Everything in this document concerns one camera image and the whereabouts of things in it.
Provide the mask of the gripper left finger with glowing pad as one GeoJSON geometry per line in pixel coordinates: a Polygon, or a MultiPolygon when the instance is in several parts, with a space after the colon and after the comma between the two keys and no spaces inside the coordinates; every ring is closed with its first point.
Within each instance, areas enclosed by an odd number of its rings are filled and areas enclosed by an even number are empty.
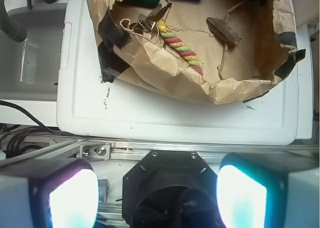
{"type": "Polygon", "coordinates": [[[84,159],[0,162],[1,227],[93,227],[98,177],[84,159]]]}

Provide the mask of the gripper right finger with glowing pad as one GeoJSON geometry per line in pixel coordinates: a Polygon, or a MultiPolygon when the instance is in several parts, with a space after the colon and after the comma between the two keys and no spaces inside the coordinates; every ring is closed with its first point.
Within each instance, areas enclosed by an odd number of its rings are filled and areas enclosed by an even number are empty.
{"type": "Polygon", "coordinates": [[[226,227],[319,227],[320,161],[292,152],[229,153],[216,200],[226,227]]]}

